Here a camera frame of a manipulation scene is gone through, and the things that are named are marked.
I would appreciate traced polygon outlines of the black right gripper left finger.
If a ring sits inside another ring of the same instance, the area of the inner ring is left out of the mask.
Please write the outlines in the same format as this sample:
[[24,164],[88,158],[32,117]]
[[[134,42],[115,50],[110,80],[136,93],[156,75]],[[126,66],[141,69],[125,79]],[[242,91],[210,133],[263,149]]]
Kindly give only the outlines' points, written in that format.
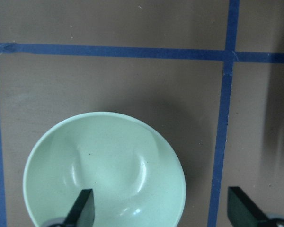
[[83,189],[62,223],[63,227],[92,227],[95,221],[95,204],[92,189]]

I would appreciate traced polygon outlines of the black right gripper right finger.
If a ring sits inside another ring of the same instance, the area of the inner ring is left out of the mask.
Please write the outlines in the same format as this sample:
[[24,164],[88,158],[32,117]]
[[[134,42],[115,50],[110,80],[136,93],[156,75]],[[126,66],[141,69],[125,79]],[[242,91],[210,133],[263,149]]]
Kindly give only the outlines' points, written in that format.
[[233,227],[274,227],[275,223],[238,186],[228,187],[227,217]]

